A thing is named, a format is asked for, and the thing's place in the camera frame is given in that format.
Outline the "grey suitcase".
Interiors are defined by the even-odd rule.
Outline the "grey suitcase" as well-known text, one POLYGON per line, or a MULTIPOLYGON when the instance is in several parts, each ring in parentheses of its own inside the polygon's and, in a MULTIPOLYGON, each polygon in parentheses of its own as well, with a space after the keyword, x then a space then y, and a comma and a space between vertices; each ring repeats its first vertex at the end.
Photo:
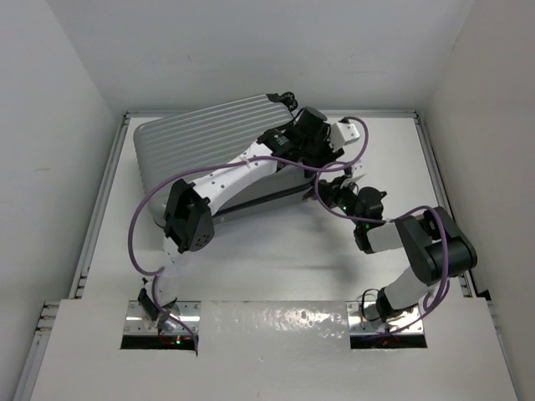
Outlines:
MULTIPOLYGON (((185 170, 222 165, 261 134, 293 119, 294 93, 259 94, 139 125, 133 141, 145 191, 185 170)), ((222 212, 232 219, 269 211, 301 199, 312 177, 289 166, 231 198, 222 212)))

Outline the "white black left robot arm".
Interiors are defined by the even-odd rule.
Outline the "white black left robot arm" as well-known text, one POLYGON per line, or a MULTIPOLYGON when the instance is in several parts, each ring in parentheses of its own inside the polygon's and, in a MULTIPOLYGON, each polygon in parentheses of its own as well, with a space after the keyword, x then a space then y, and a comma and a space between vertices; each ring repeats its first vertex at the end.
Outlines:
POLYGON ((359 137, 355 127, 328 124, 323 114, 306 108, 299 118, 266 130, 237 158, 224 165, 184 171, 153 188, 142 201, 170 188, 164 211, 163 250, 174 261, 199 251, 214 237, 214 217, 233 197, 287 166, 320 175, 345 167, 338 162, 343 148, 359 137))

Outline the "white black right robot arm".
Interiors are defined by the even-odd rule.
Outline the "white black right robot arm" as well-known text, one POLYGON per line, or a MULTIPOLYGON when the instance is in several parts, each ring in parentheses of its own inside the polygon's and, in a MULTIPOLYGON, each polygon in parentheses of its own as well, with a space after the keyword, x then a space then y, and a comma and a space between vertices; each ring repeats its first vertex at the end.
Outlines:
POLYGON ((387 221, 383 217, 384 191, 357 189, 344 176, 330 182, 316 180, 315 197, 329 211, 354 223, 354 240, 366 254, 402 249, 409 266, 391 284, 377 291, 375 303, 361 309, 368 322, 387 322, 419 301, 426 311, 446 295, 448 280, 476 266, 475 247, 447 211, 421 206, 387 221))

